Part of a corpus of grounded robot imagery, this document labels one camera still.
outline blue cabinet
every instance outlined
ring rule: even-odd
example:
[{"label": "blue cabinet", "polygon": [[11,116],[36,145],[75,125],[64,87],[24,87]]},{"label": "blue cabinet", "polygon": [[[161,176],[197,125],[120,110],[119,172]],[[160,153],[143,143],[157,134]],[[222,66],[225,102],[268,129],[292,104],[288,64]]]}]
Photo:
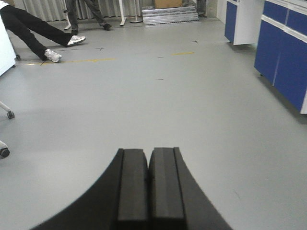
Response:
[{"label": "blue cabinet", "polygon": [[307,43],[287,33],[274,86],[301,111],[307,89]]},{"label": "blue cabinet", "polygon": [[233,45],[257,43],[264,0],[227,0],[225,37]]},{"label": "blue cabinet", "polygon": [[266,22],[261,22],[255,68],[274,83],[278,58],[281,51],[283,30]]},{"label": "blue cabinet", "polygon": [[237,6],[230,2],[227,2],[227,14],[225,24],[225,37],[231,42],[235,39],[235,28],[236,28],[236,9]]},{"label": "blue cabinet", "polygon": [[255,68],[307,114],[307,2],[267,0],[261,18]]}]

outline white sneaker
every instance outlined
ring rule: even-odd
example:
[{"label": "white sneaker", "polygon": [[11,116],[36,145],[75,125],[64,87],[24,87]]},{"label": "white sneaker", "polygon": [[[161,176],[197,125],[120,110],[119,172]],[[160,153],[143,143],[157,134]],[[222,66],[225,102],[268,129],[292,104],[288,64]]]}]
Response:
[{"label": "white sneaker", "polygon": [[46,49],[45,51],[45,56],[50,60],[50,61],[53,61],[53,62],[59,62],[62,58],[62,55],[60,54],[57,54],[56,52],[50,50],[50,49]]},{"label": "white sneaker", "polygon": [[86,39],[86,37],[84,36],[76,36],[76,35],[73,35],[70,39],[70,41],[67,43],[67,46],[74,46],[76,44],[79,44],[81,42],[84,42]]}]

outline yellow tape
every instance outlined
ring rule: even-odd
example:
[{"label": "yellow tape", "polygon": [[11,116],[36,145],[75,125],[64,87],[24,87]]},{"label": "yellow tape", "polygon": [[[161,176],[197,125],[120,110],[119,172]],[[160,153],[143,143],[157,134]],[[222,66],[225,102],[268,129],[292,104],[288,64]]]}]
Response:
[{"label": "yellow tape", "polygon": [[184,54],[194,54],[194,52],[177,53],[177,54],[172,54],[172,55],[184,55]]}]

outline chair wheel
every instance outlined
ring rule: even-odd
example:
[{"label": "chair wheel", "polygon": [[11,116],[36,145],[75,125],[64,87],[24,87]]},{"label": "chair wheel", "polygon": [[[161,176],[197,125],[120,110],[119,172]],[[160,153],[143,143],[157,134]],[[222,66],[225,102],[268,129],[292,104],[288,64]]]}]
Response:
[{"label": "chair wheel", "polygon": [[10,151],[7,148],[0,150],[0,156],[2,156],[3,158],[6,158],[7,156],[9,156],[9,154]]},{"label": "chair wheel", "polygon": [[15,114],[12,111],[8,112],[6,115],[8,116],[9,119],[12,119],[15,117]]}]

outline stand base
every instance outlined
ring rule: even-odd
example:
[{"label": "stand base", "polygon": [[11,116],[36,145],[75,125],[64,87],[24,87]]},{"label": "stand base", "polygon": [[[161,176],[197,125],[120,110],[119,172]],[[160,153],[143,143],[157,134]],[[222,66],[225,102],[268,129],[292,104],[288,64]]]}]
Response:
[{"label": "stand base", "polygon": [[142,23],[143,19],[139,17],[135,17],[133,20],[130,21],[131,23]]}]

